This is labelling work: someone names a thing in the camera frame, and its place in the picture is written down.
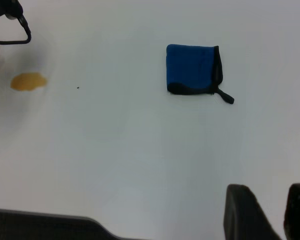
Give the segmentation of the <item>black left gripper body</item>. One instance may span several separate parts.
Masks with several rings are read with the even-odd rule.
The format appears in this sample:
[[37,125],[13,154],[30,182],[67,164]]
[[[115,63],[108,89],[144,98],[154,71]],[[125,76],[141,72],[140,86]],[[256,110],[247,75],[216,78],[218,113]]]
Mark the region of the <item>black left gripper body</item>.
[[18,0],[0,0],[0,17],[3,15],[19,19],[23,15],[23,7]]

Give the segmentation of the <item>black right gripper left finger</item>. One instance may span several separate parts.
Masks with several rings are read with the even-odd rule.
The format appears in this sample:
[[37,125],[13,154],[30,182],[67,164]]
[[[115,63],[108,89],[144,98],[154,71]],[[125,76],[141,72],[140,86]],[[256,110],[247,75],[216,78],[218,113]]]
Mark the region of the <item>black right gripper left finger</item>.
[[227,240],[279,240],[256,196],[245,185],[226,189],[223,229]]

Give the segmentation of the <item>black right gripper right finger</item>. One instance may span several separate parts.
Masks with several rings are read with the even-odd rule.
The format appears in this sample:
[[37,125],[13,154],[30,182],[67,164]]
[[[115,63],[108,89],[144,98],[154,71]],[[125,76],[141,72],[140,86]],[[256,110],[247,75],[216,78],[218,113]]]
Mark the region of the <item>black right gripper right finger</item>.
[[300,183],[289,188],[283,227],[288,240],[300,240]]

